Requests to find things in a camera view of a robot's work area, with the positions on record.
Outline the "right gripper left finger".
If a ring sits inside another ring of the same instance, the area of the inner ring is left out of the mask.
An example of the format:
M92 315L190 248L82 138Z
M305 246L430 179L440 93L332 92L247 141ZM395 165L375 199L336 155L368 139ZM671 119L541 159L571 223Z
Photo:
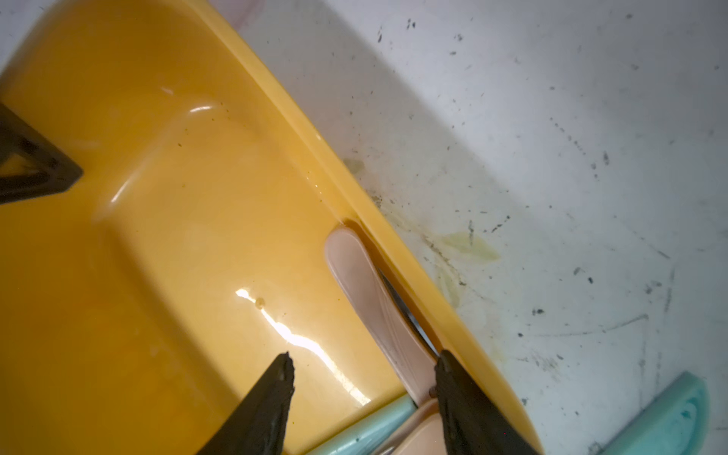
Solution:
M295 368L288 353L276 356L200 454L276 454L284 451L286 425L295 392Z

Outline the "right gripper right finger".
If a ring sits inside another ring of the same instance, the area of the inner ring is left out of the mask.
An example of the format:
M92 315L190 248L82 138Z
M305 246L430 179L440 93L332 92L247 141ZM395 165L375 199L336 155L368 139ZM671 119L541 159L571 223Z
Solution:
M448 454L535 454L451 352L434 367L439 413Z

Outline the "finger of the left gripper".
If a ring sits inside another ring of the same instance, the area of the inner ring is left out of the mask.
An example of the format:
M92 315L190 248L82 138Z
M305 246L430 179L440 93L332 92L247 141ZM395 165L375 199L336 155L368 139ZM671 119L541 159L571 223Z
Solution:
M1 203L63 193L83 169L57 146L1 105Z

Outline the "pale pink folding knife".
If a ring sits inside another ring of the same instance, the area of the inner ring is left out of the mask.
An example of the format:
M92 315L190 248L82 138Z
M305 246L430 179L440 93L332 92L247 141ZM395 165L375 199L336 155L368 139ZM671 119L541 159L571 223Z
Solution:
M416 411L382 443L376 454L445 454L443 420L435 386L436 354L397 307L392 293L358 235L339 227L326 239L329 268L379 349L402 382Z

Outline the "teal fruit knife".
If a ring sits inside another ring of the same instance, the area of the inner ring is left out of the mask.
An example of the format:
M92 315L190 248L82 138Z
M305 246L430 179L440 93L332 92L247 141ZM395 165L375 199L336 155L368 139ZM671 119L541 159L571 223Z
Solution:
M309 454L372 454L416 410L417 407L413 400L404 395L349 428L345 428L336 436L309 451Z

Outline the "yellow plastic storage box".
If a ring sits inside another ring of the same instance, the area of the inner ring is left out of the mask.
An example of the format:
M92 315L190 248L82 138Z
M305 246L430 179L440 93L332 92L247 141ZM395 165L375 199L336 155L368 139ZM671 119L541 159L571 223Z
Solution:
M197 453L282 353L286 454L409 396L326 261L344 227L421 340L541 451L413 254L210 4L57 1L2 104L83 169L63 193L1 203L3 453Z

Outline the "long teal knife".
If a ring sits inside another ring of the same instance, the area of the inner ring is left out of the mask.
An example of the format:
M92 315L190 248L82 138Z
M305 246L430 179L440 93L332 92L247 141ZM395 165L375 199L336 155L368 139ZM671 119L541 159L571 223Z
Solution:
M708 432L709 411L709 394L704 380L684 372L601 453L698 454Z

